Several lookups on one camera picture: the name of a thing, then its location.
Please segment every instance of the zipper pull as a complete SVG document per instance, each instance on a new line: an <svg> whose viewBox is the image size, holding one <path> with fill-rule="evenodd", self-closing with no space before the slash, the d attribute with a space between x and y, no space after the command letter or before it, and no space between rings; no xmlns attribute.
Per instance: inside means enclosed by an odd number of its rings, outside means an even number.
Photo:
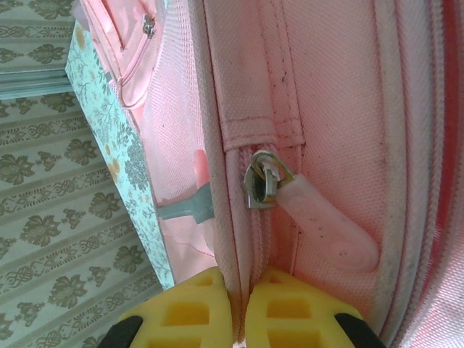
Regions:
<svg viewBox="0 0 464 348"><path fill-rule="evenodd" d="M377 266L378 247L372 237L336 209L303 175L293 174L277 154L256 152L244 186L249 207L262 209L279 204L321 255L338 269L368 272Z"/></svg>
<svg viewBox="0 0 464 348"><path fill-rule="evenodd" d="M146 14L144 14L144 24L142 26L142 31L148 36L148 38L152 38L154 35L154 25L154 20L151 20Z"/></svg>

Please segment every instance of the light blue floral pattern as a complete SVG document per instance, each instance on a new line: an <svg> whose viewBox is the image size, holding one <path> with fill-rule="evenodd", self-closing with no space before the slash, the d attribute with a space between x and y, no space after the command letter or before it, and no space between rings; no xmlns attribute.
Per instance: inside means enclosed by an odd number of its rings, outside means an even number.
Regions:
<svg viewBox="0 0 464 348"><path fill-rule="evenodd" d="M74 30L66 72L163 289L174 285L157 222L144 154L136 132L108 86L88 32Z"/></svg>

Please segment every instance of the small zipper pull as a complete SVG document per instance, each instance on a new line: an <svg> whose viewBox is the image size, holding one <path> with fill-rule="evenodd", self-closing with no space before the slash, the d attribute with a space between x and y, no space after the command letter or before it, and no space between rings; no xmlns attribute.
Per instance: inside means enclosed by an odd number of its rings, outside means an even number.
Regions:
<svg viewBox="0 0 464 348"><path fill-rule="evenodd" d="M152 38L154 35L154 25L154 20L151 20L146 14L144 14L144 24L142 26L142 31L148 36L148 38Z"/></svg>

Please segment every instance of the yellow sponge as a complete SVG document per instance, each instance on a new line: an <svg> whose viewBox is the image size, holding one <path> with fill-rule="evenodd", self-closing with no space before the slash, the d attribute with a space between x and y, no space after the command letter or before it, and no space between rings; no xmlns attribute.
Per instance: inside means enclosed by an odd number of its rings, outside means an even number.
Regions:
<svg viewBox="0 0 464 348"><path fill-rule="evenodd" d="M254 287L246 310L246 345L354 348L334 317L339 313L362 319L352 306L291 275L268 268Z"/></svg>
<svg viewBox="0 0 464 348"><path fill-rule="evenodd" d="M130 348L232 347L231 306L218 268L210 268L125 313L143 318Z"/></svg>

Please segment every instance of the pink nylon fabric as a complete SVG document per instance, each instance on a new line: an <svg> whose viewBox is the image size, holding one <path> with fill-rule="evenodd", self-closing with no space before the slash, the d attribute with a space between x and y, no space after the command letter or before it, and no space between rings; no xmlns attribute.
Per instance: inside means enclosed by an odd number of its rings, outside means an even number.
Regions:
<svg viewBox="0 0 464 348"><path fill-rule="evenodd" d="M155 25L151 39L143 32L144 15L149 19L156 17L154 3L80 0L80 4L78 9L85 13L103 68L111 73L121 104L133 111L137 124L143 113L161 37L159 24Z"/></svg>
<svg viewBox="0 0 464 348"><path fill-rule="evenodd" d="M438 205L442 136L434 113L444 77L435 70L440 31L428 22L429 6L203 2L170 1L140 123L158 207L197 191L199 150L210 166L216 218L160 221L176 281L217 263L241 339L253 286L276 265L354 305L391 341L403 313L417 306L416 272L429 259ZM381 259L373 272L330 265L283 209L247 209L242 181L261 148L277 151L374 238ZM431 169L432 161L439 163ZM451 294L460 310L454 267L462 260L451 260L454 287L440 288L442 308L431 318L457 320L443 309Z"/></svg>
<svg viewBox="0 0 464 348"><path fill-rule="evenodd" d="M206 159L199 156L204 132L190 20L187 0L170 1L139 124L158 207L190 197L207 182ZM217 265L207 246L213 224L214 219L199 225L192 217L159 219L176 282Z"/></svg>

